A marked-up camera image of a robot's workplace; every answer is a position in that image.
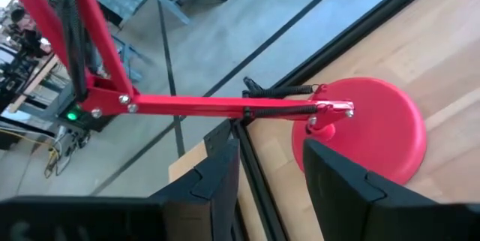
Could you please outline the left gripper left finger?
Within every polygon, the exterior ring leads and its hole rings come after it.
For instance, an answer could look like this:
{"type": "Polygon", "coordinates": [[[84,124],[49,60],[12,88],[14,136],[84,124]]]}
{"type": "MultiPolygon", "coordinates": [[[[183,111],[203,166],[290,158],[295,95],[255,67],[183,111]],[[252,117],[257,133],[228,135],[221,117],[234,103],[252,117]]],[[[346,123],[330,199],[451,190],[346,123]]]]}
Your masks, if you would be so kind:
{"type": "Polygon", "coordinates": [[[1,239],[228,240],[239,162],[228,140],[149,197],[12,197],[1,202],[1,239]]]}

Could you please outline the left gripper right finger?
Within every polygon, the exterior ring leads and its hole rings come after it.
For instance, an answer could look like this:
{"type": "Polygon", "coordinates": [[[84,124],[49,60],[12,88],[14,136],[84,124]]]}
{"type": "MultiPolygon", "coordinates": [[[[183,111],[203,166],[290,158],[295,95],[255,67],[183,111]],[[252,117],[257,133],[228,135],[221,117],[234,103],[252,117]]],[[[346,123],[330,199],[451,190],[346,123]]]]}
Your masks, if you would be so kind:
{"type": "Polygon", "coordinates": [[[303,157],[325,240],[479,240],[478,203],[438,203],[313,139],[303,157]]]}

